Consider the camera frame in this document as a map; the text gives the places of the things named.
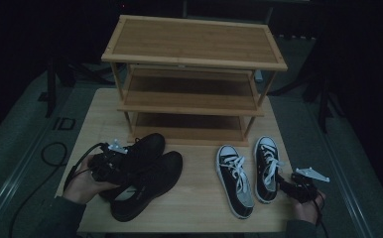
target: gray floor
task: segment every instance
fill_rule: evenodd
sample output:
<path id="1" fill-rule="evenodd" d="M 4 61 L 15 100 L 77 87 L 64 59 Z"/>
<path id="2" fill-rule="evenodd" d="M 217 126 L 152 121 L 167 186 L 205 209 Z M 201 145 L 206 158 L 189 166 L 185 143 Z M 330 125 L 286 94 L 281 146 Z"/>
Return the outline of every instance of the gray floor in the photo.
<path id="1" fill-rule="evenodd" d="M 295 79 L 313 41 L 277 39 L 289 66 L 278 74 L 272 89 Z M 55 169 L 41 160 L 41 150 L 52 142 L 67 146 L 67 158 L 81 128 L 96 84 L 79 77 L 75 88 L 58 88 L 58 108 L 46 119 L 46 103 L 37 98 L 46 90 L 46 75 L 33 81 L 0 126 L 0 237 L 8 236 L 12 217 L 34 189 Z M 293 168 L 313 167 L 331 182 L 316 182 L 327 195 L 323 222 L 329 237 L 383 237 L 383 189 L 368 163 L 356 135 L 345 118 L 332 111 L 328 133 L 317 124 L 317 102 L 302 100 L 302 85 L 280 96 L 270 97 Z M 72 130 L 54 129 L 58 118 L 75 120 Z M 64 156 L 61 146 L 45 150 L 48 161 L 58 164 Z M 27 237 L 44 216 L 52 201 L 64 168 L 57 169 L 28 200 L 16 218 L 14 237 Z M 161 234 L 126 234 L 127 237 L 157 237 Z M 319 237 L 324 232 L 318 229 Z M 90 237 L 102 237 L 90 234 Z M 231 234 L 196 234 L 231 237 Z M 284 237 L 282 233 L 245 234 L 246 237 Z"/>

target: shoe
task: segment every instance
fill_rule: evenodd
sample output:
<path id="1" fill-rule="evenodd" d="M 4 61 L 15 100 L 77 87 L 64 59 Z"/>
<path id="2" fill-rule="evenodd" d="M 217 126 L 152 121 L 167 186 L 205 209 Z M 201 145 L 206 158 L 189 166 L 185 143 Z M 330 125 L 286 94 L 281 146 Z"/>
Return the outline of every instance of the shoe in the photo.
<path id="1" fill-rule="evenodd" d="M 112 164 L 117 168 L 115 175 L 112 176 L 113 180 L 122 180 L 122 182 L 117 183 L 120 186 L 99 193 L 101 197 L 107 200 L 113 200 L 118 196 L 123 190 L 130 186 L 131 180 L 134 179 L 137 174 L 147 170 L 163 155 L 165 138 L 159 133 L 153 133 L 142 139 L 137 138 L 135 144 L 124 147 L 123 149 L 125 154 L 118 153 L 117 162 Z M 98 168 L 105 163 L 103 162 L 104 159 L 102 156 L 95 157 L 89 163 L 90 168 Z"/>
<path id="2" fill-rule="evenodd" d="M 134 219 L 153 199 L 173 188 L 182 170 L 183 157 L 180 153 L 172 151 L 164 154 L 110 202 L 112 216 L 122 222 Z"/>
<path id="3" fill-rule="evenodd" d="M 224 145 L 218 150 L 216 172 L 225 189 L 232 214 L 240 219 L 248 218 L 254 207 L 243 164 L 244 157 L 239 156 L 232 146 Z"/>
<path id="4" fill-rule="evenodd" d="M 254 147 L 256 160 L 255 193 L 262 203 L 270 203 L 278 192 L 276 176 L 278 167 L 283 163 L 279 160 L 278 148 L 270 137 L 261 137 Z"/>

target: dark background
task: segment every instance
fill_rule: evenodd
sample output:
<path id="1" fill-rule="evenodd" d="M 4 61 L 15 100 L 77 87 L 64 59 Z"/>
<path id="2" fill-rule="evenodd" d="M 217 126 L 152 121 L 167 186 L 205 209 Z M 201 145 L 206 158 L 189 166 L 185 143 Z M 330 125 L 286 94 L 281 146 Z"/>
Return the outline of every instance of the dark background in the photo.
<path id="1" fill-rule="evenodd" d="M 383 185 L 383 1 L 190 0 L 188 14 L 263 21 L 269 7 L 275 36 L 318 39 L 306 66 L 330 80 Z M 1 0 L 0 123 L 49 59 L 99 63 L 120 14 L 180 18 L 183 1 Z"/>

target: hand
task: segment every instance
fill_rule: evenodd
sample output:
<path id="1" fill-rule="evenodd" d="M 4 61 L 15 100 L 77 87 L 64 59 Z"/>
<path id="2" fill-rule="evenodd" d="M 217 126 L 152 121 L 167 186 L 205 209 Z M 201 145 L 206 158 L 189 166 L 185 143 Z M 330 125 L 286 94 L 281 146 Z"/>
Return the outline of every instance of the hand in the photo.
<path id="1" fill-rule="evenodd" d="M 87 204 L 100 192 L 118 186 L 107 181 L 95 181 L 93 179 L 87 166 L 92 158 L 93 155 L 89 155 L 83 160 L 79 170 L 74 173 L 73 179 L 65 189 L 64 198 L 79 204 Z"/>
<path id="2" fill-rule="evenodd" d="M 316 197 L 316 203 L 319 208 L 322 208 L 323 200 L 325 199 L 325 194 L 319 191 L 318 197 Z M 317 224 L 318 221 L 318 210 L 316 209 L 315 204 L 312 201 L 308 201 L 306 203 L 299 203 L 296 199 L 291 198 L 293 203 L 294 213 L 296 219 L 308 221 L 314 225 Z"/>

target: person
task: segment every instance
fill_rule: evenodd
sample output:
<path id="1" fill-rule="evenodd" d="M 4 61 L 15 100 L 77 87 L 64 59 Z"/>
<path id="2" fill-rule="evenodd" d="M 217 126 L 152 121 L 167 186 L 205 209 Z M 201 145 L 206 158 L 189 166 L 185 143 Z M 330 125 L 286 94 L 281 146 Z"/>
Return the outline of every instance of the person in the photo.
<path id="1" fill-rule="evenodd" d="M 95 181 L 88 170 L 88 161 L 93 156 L 88 156 L 81 163 L 80 169 L 68 184 L 62 196 L 57 196 L 49 207 L 46 217 L 40 222 L 32 238 L 75 238 L 77 229 L 86 208 L 97 194 L 104 190 L 117 187 L 106 181 Z M 325 195 L 319 191 L 316 202 L 322 205 Z M 317 237 L 318 211 L 315 204 L 310 201 L 299 203 L 290 198 L 293 204 L 295 218 L 287 222 L 286 238 L 314 238 Z"/>

